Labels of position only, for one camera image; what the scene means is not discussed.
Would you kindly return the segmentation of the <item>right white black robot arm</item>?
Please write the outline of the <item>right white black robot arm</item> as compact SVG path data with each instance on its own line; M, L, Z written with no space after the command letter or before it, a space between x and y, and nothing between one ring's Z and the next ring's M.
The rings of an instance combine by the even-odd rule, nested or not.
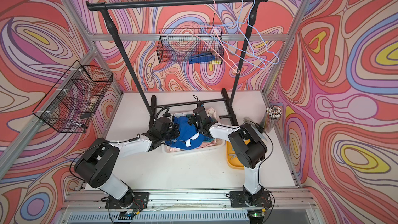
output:
M259 167L268 152L260 126L252 121L246 121L239 126L221 124L209 117L203 106L193 111L190 122L197 127L200 134L231 143L237 159L244 166L243 203L249 207L256 206L264 193Z

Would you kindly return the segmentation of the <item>pink printed jacket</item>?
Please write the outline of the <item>pink printed jacket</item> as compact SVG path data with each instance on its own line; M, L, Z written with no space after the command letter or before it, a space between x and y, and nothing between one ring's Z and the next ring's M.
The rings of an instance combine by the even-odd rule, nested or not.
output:
M206 110L206 113L207 113L207 115L213 120L213 121L216 121L216 122L219 122L220 121L220 118L219 118L219 116L217 115L217 112L216 112L216 110L214 109L214 108L208 108L207 110Z

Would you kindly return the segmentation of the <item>blue red white jacket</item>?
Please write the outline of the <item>blue red white jacket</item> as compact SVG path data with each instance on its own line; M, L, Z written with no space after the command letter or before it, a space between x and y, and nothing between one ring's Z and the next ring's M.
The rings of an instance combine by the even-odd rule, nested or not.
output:
M170 141L165 141L166 146L181 150L192 150L214 141L214 139L199 133L195 125L189 124L189 118L186 116L175 117L173 123L178 125L179 136Z

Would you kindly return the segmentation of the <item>light blue hanger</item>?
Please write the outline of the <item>light blue hanger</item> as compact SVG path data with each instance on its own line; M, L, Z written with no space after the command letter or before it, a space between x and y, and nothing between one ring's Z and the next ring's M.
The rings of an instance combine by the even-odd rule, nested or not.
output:
M243 10L244 3L245 2L249 2L249 1L252 1L252 0L232 0L233 3L236 3L236 2L241 3L240 10ZM226 30L226 31L234 30L235 31L234 34L227 34L227 37L228 37L227 40L228 41L231 41L231 40L235 40L235 41L243 40L244 41L244 45L242 46L242 48L237 48L236 49L236 50L241 52L241 56L240 56L239 60L240 60L240 62L243 62L245 60L245 55L247 54L247 53L245 53L245 51L249 51L249 49L247 48L247 42L245 41L245 34L247 33L246 32L247 25L246 25L246 22L245 22L246 18L244 19L243 22L240 20L240 18L241 18L241 15L239 15L234 21L228 22L228 23L224 23L224 24L201 23L201 24L198 24L198 27L200 27L201 30L204 30L205 28L213 29L214 32L217 29L220 29L222 31L223 30ZM251 63L251 62L249 62L249 64L254 66L254 67L256 67L256 68L258 66L258 65L254 64L254 63Z

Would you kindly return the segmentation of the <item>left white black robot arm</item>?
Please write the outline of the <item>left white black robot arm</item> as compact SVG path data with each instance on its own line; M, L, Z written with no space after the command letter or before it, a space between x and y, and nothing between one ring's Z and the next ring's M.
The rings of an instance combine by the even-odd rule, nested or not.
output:
M166 141L179 137L179 127L175 117L164 108L165 113L156 116L149 130L137 137L125 141L96 139L83 152L74 165L79 177L92 188L108 194L108 201L118 208L131 208L136 200L133 190L114 175L113 170L119 158L157 149Z

